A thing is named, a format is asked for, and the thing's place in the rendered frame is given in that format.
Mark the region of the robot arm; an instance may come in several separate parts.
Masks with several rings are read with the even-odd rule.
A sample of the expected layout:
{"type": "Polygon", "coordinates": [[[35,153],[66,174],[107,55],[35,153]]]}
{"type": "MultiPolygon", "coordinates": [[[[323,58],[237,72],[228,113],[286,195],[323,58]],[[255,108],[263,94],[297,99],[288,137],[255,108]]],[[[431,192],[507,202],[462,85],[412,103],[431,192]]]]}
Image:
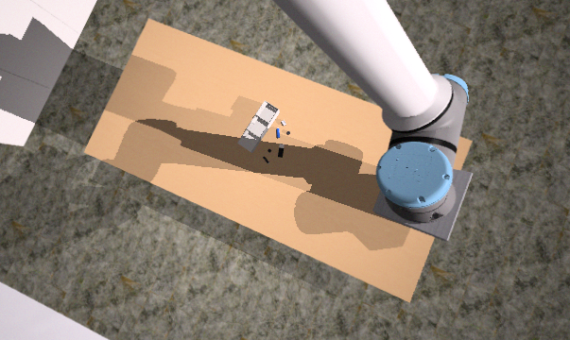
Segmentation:
{"type": "Polygon", "coordinates": [[[382,109],[392,133],[376,179],[389,207],[411,222],[442,219],[456,201],[466,83],[429,74],[386,0],[272,1],[382,109]]]}

